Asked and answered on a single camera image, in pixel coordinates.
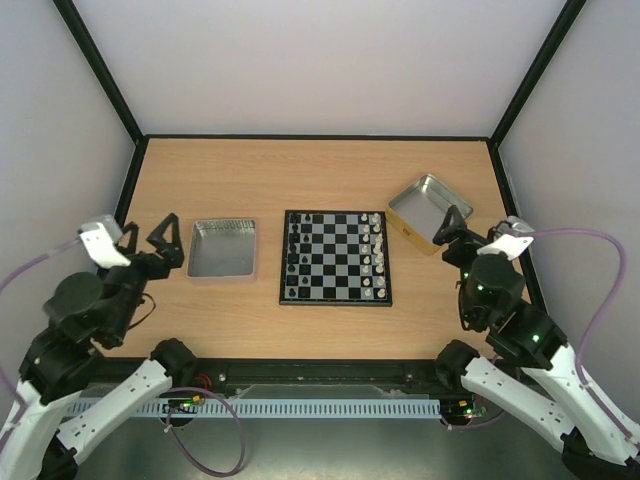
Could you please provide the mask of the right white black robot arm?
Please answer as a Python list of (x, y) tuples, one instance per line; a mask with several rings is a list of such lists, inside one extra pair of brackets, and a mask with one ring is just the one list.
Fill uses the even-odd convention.
[(435, 360), (445, 390), (478, 394), (518, 419), (561, 455), (579, 479), (636, 479), (639, 425), (608, 397), (583, 366), (556, 322), (523, 298), (525, 277), (514, 261), (542, 234), (510, 216), (481, 236), (457, 206), (433, 237), (444, 262), (458, 268), (458, 312), (466, 331), (486, 335), (493, 351), (535, 381), (534, 391), (470, 345), (451, 341)]

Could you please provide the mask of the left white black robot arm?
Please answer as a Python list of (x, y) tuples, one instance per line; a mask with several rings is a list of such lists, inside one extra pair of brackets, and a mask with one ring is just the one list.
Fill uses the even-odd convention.
[(139, 227), (120, 227), (111, 215), (83, 224), (77, 237), (98, 266), (64, 278), (43, 305), (47, 327), (31, 342), (13, 389), (14, 404), (1, 429), (4, 479), (72, 479), (89, 454), (146, 401), (187, 385), (196, 357), (176, 338), (161, 341), (128, 378), (71, 421), (70, 406), (104, 361), (123, 344), (147, 284), (184, 263), (179, 218), (167, 215), (148, 235), (151, 253), (137, 248)]

